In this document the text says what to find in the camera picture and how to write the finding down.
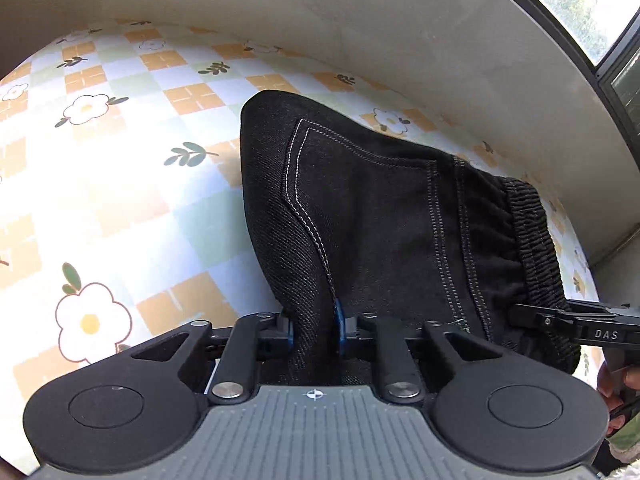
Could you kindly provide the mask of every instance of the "jeans seam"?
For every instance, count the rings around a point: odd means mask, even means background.
[[[431,228],[433,229],[433,245],[436,253],[436,264],[438,266],[438,271],[440,272],[440,279],[445,290],[447,301],[449,302],[449,308],[453,313],[454,322],[459,324],[459,327],[461,329],[468,330],[468,323],[466,322],[464,310],[460,305],[460,299],[458,298],[456,286],[453,283],[453,278],[451,277],[451,272],[449,269],[449,262],[447,260],[447,250],[444,241],[444,224],[442,222],[440,204],[438,202],[438,184],[433,174],[435,173],[434,166],[435,164],[430,164],[430,167],[427,171],[427,189],[429,214],[431,217]]]
[[[296,154],[296,173],[295,173],[295,180],[294,180],[294,196],[295,196],[295,203],[298,205],[298,207],[300,209],[302,209],[302,211],[304,212],[306,218],[308,219],[308,222],[311,224],[311,226],[309,226],[309,224],[305,221],[305,219],[303,218],[303,216],[300,214],[300,212],[297,210],[296,205],[294,204],[294,201],[291,198],[290,192],[289,192],[289,170],[290,170],[290,165],[291,165],[291,155],[294,149],[294,145],[296,142],[296,138],[298,136],[299,130],[300,130],[300,126],[302,125],[303,122],[307,122],[309,124],[312,124],[313,126],[316,126],[319,129],[316,128],[312,128],[312,127],[308,127],[306,129],[305,132],[305,137],[303,138],[302,142],[300,143],[300,146],[298,148],[298,153]],[[432,227],[434,229],[434,247],[436,250],[436,262],[438,265],[438,269],[440,271],[440,279],[442,281],[442,286],[444,288],[445,291],[445,295],[447,297],[447,302],[449,303],[449,308],[453,314],[454,320],[455,322],[460,322],[463,321],[463,327],[462,328],[467,328],[468,329],[468,324],[466,322],[466,317],[464,314],[464,311],[462,309],[462,306],[460,305],[460,300],[458,299],[457,293],[456,293],[456,288],[455,285],[453,283],[452,277],[450,275],[450,270],[449,270],[449,265],[447,262],[447,255],[446,255],[446,248],[445,247],[441,247],[440,243],[441,241],[444,242],[444,225],[442,224],[442,218],[440,217],[440,205],[438,202],[438,198],[437,198],[437,185],[435,187],[435,197],[432,196],[431,193],[431,186],[432,186],[432,173],[436,172],[436,162],[433,160],[428,160],[426,161],[426,167],[424,166],[425,162],[421,161],[423,165],[421,166],[408,166],[408,165],[404,165],[404,164],[389,164],[389,163],[385,163],[385,162],[380,162],[380,160],[372,160],[372,158],[377,158],[377,159],[381,159],[381,160],[388,160],[388,161],[392,161],[392,160],[396,160],[396,161],[401,161],[402,159],[399,157],[387,157],[387,156],[383,156],[383,155],[377,155],[375,153],[371,153],[367,150],[365,150],[364,148],[362,148],[361,146],[358,146],[357,144],[352,143],[351,141],[343,138],[342,136],[340,136],[338,133],[334,132],[333,130],[327,128],[326,126],[322,126],[322,124],[318,124],[315,123],[313,121],[310,120],[305,120],[305,119],[300,119],[298,121],[298,124],[296,125],[296,129],[291,137],[291,141],[290,141],[290,145],[289,145],[289,153],[287,155],[287,165],[286,165],[286,173],[285,173],[285,194],[287,197],[287,202],[289,203],[289,206],[291,207],[291,209],[293,210],[294,214],[298,217],[298,219],[303,223],[303,225],[305,226],[306,230],[309,232],[309,234],[311,234],[312,240],[314,242],[314,244],[316,245],[316,249],[318,250],[320,259],[322,261],[322,266],[324,267],[325,273],[326,273],[326,277],[327,280],[329,282],[329,286],[331,288],[331,292],[332,292],[332,296],[334,297],[334,300],[336,298],[336,292],[335,292],[335,287],[334,287],[334,280],[332,278],[332,274],[331,274],[331,269],[329,266],[329,259],[326,255],[326,251],[324,248],[324,244],[322,243],[322,238],[320,236],[320,233],[316,227],[316,225],[314,224],[313,220],[311,219],[311,216],[308,214],[308,212],[306,211],[306,209],[304,208],[304,206],[302,205],[302,203],[300,202],[300,199],[298,197],[298,177],[300,174],[300,155],[302,153],[302,148],[304,147],[305,143],[306,143],[306,138],[308,137],[308,133],[310,130],[315,130],[316,132],[318,132],[319,134],[321,134],[322,136],[327,137],[329,140],[332,140],[333,142],[336,142],[338,144],[340,144],[341,146],[345,147],[347,150],[349,150],[351,153],[353,153],[354,155],[358,156],[359,158],[362,158],[363,160],[366,160],[367,162],[370,162],[372,164],[377,164],[379,166],[385,166],[388,168],[407,168],[409,170],[427,170],[427,178],[428,178],[428,189],[430,190],[429,192],[429,209],[430,209],[430,216],[431,216],[431,222],[432,222]],[[434,216],[434,209],[433,209],[433,205],[432,202],[433,200],[436,202],[436,206],[437,206],[437,211],[438,211],[438,218],[439,218],[439,223],[440,223],[440,230],[438,230],[438,223],[437,220]],[[454,305],[451,296],[455,297],[456,300],[456,305]]]
[[[478,282],[478,273],[476,271],[476,263],[474,261],[473,252],[471,250],[471,235],[469,229],[469,212],[466,208],[465,202],[465,181],[464,175],[464,161],[459,157],[454,157],[454,175],[456,179],[456,190],[458,192],[458,218],[460,222],[460,241],[462,245],[462,260],[465,264],[466,280],[471,292],[471,297],[476,305],[476,310],[480,316],[482,322],[482,328],[488,341],[493,339],[493,325],[491,321],[491,314],[489,313],[482,291],[480,290],[480,284]]]
[[[322,266],[324,267],[324,271],[326,273],[326,278],[327,278],[327,280],[329,282],[329,288],[331,289],[332,297],[335,300],[336,294],[335,294],[335,287],[334,287],[334,279],[333,279],[332,274],[331,274],[331,269],[329,267],[329,259],[326,256],[326,252],[324,250],[324,244],[322,243],[322,238],[320,237],[320,233],[318,232],[318,229],[316,228],[316,225],[313,223],[313,221],[310,218],[309,214],[306,212],[304,206],[300,203],[300,200],[298,200],[298,169],[299,169],[299,162],[300,162],[300,153],[302,152],[302,147],[304,146],[304,143],[306,141],[306,136],[308,135],[309,128],[306,130],[305,138],[303,139],[302,143],[300,144],[300,148],[298,150],[298,155],[296,157],[296,177],[295,177],[295,181],[294,182],[295,182],[296,202],[298,203],[298,206],[300,206],[300,209],[302,209],[302,211],[305,212],[305,215],[306,215],[307,219],[309,220],[309,222],[313,226],[313,230],[306,223],[305,219],[302,218],[302,215],[300,214],[300,212],[296,210],[295,206],[293,206],[291,198],[290,198],[290,195],[289,195],[289,168],[290,168],[290,164],[291,164],[291,152],[293,150],[294,143],[296,142],[296,137],[298,136],[298,131],[300,130],[300,125],[303,123],[303,121],[304,121],[304,119],[300,119],[298,121],[298,124],[296,126],[296,129],[295,129],[295,131],[293,133],[293,136],[292,136],[292,139],[291,139],[291,145],[290,145],[290,149],[289,149],[289,154],[287,155],[287,170],[286,170],[286,174],[285,174],[285,193],[287,195],[287,199],[289,200],[289,205],[292,206],[293,212],[298,217],[298,219],[304,224],[304,226],[305,226],[306,230],[309,232],[309,234],[311,234],[311,238],[313,239],[314,244],[316,245],[316,249],[318,249],[318,253],[320,255],[320,259],[322,260]]]

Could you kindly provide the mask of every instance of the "gray grip surface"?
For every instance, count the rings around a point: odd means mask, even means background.
[[[173,454],[113,480],[506,480],[447,449],[413,408],[368,386],[263,386],[252,400],[210,410]],[[46,465],[33,480],[93,480]],[[529,480],[595,480],[584,466]]]

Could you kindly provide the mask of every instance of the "metal pin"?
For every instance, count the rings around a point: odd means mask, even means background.
[[[211,389],[211,393],[221,399],[235,399],[244,393],[244,388],[238,383],[218,383]]]
[[[420,393],[420,388],[413,383],[393,383],[386,387],[386,390],[398,399],[411,399]]]

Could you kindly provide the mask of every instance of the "round pad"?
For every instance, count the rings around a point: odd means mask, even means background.
[[[23,425],[40,462],[113,474],[154,462],[193,434],[200,406],[171,363],[114,357],[57,378],[31,397]]]
[[[526,384],[495,390],[488,406],[495,418],[514,428],[542,428],[562,415],[556,394]]]
[[[588,384],[521,356],[462,365],[432,419],[463,456],[511,472],[546,472],[591,460],[607,429]]]
[[[89,428],[117,428],[131,422],[145,405],[142,396],[124,386],[98,386],[77,394],[69,413]]]

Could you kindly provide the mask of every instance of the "human hand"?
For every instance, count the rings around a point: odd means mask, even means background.
[[[620,373],[622,374],[623,382],[628,388],[631,388],[632,390],[640,390],[640,367],[625,368]],[[613,387],[613,375],[609,370],[609,367],[607,367],[607,363],[603,362],[600,370],[598,371],[598,391],[610,412],[623,404],[622,399],[613,393]],[[615,430],[622,428],[622,426],[625,425],[625,422],[624,415],[617,416],[613,420],[610,420],[607,427],[607,436]]]

